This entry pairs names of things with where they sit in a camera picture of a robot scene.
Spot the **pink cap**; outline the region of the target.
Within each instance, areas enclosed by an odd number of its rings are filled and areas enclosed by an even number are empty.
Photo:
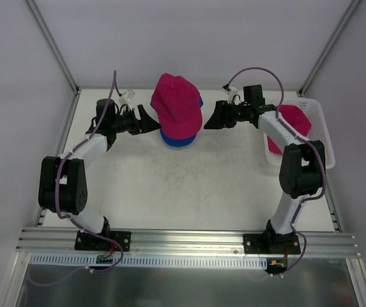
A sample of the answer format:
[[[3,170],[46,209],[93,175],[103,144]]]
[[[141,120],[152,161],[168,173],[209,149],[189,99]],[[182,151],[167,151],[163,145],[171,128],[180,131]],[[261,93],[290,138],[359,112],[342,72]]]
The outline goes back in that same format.
[[[172,140],[192,139],[202,127],[199,90],[182,76],[162,74],[151,97],[161,132]]]
[[[274,154],[282,154],[289,145],[303,144],[312,128],[305,113],[294,105],[281,106],[278,117],[275,111],[267,112],[259,121],[267,137],[268,150]]]

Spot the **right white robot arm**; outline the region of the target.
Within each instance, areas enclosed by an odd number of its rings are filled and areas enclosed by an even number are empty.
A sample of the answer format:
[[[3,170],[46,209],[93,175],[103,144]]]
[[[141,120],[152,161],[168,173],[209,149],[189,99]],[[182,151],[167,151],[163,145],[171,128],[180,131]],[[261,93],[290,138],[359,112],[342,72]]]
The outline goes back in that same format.
[[[266,254],[300,254],[296,221],[307,201],[324,194],[326,185],[325,148],[321,141],[311,141],[290,126],[280,113],[280,106],[267,104],[260,84],[243,89],[244,101],[236,104],[238,90],[226,84],[227,100],[218,100],[208,130],[233,128],[249,122],[265,133],[280,148],[282,161],[279,183],[282,196],[273,217],[260,235],[244,235],[244,251]]]

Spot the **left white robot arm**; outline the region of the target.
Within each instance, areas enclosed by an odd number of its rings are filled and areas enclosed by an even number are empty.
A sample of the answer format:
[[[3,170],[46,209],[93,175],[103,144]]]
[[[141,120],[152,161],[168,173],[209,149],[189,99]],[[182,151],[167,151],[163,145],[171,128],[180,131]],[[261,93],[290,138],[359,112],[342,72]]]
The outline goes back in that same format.
[[[108,152],[119,133],[145,134],[160,129],[142,105],[118,106],[111,98],[96,103],[96,116],[82,141],[67,153],[42,160],[38,204],[78,228],[80,250],[124,251],[106,217],[88,203],[86,170]]]

